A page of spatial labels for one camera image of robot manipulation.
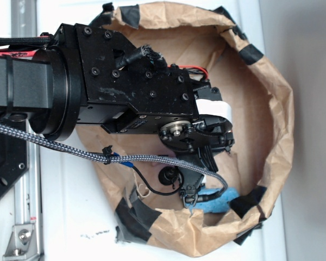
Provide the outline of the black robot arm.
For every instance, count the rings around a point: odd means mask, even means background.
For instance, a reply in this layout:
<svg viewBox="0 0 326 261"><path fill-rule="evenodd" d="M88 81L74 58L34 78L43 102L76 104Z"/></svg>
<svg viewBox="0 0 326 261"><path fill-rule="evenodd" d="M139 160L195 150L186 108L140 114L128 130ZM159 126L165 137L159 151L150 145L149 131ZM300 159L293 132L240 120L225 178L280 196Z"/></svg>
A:
<svg viewBox="0 0 326 261"><path fill-rule="evenodd" d="M120 156L63 145L77 125L110 134L154 134L175 153ZM231 108L208 74L168 65L150 45L122 33L62 24L51 35L0 38L0 133L103 164L164 163L159 173L184 206L209 202L227 190L201 194L204 176L219 178L214 157L234 144Z"/></svg>

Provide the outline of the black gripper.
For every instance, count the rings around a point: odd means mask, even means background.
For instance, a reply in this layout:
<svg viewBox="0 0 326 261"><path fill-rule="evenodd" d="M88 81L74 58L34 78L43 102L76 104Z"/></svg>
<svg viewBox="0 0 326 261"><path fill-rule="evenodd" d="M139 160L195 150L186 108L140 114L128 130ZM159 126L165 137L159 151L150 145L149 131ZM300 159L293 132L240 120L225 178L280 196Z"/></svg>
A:
<svg viewBox="0 0 326 261"><path fill-rule="evenodd" d="M229 152L234 144L231 107L222 101L216 87L196 89L194 95L199 118L168 123L161 127L159 137L178 159L217 172L214 156ZM183 178L180 197L184 208L203 202L198 193L204 175L182 167L178 170Z"/></svg>

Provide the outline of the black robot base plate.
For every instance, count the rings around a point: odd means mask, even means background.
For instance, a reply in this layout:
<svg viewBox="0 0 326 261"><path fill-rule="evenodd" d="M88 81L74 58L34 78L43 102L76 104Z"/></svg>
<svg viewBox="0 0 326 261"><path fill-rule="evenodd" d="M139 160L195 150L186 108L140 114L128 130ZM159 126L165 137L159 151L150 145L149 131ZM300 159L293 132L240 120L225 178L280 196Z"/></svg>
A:
<svg viewBox="0 0 326 261"><path fill-rule="evenodd" d="M27 142L0 133L0 200L27 169Z"/></svg>

